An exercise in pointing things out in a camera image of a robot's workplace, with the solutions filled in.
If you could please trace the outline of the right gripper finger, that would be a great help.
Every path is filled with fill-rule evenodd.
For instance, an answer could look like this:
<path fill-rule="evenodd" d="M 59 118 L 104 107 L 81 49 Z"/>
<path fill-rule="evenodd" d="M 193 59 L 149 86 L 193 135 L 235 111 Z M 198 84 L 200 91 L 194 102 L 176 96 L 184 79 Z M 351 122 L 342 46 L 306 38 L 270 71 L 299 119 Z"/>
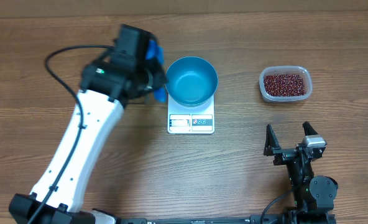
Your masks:
<path fill-rule="evenodd" d="M 305 136 L 312 136 L 312 135 L 318 135 L 318 133 L 313 129 L 311 124 L 308 121 L 305 121 L 303 124 L 303 130 L 305 133 Z"/>
<path fill-rule="evenodd" d="M 264 146 L 264 155 L 273 156 L 274 151 L 280 150 L 280 144 L 270 124 L 266 127 L 266 139 Z"/>

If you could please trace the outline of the blue plastic measuring scoop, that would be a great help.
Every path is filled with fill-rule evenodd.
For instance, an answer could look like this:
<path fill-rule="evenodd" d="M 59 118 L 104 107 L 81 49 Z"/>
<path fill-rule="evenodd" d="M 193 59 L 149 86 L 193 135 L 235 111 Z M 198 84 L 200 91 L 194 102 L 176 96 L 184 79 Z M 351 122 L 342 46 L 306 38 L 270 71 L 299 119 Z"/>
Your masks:
<path fill-rule="evenodd" d="M 164 65 L 163 48 L 161 48 L 155 40 L 149 41 L 149 46 L 145 56 L 146 71 L 150 72 L 152 76 L 152 92 L 154 98 L 160 103 L 165 103 L 167 100 L 167 94 L 165 91 L 165 85 L 167 83 L 167 77 Z"/>

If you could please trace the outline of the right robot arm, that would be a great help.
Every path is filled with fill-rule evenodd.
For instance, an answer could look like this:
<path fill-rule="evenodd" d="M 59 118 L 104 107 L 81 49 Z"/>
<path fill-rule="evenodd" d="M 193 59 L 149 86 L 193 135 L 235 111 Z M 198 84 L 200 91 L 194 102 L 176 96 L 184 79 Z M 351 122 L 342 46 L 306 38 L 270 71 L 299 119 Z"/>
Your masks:
<path fill-rule="evenodd" d="M 266 127 L 264 155 L 273 156 L 275 166 L 285 166 L 291 183 L 288 192 L 278 196 L 263 210 L 261 223 L 335 223 L 334 208 L 338 183 L 331 177 L 315 175 L 311 163 L 322 157 L 327 142 L 309 122 L 302 124 L 305 136 L 294 148 L 281 148 L 271 125 Z M 293 194 L 294 207 L 287 207 L 279 215 L 266 217 L 269 208 Z"/>

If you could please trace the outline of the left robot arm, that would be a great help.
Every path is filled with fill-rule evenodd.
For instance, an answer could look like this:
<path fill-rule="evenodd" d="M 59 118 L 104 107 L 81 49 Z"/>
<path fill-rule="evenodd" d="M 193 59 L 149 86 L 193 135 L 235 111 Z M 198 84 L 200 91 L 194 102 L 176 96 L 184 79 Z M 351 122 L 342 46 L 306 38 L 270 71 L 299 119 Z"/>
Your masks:
<path fill-rule="evenodd" d="M 75 109 L 46 171 L 29 194 L 15 194 L 9 213 L 18 224 L 119 223 L 82 209 L 88 181 L 108 136 L 134 99 L 166 99 L 163 50 L 153 33 L 123 24 L 114 45 L 82 71 Z"/>

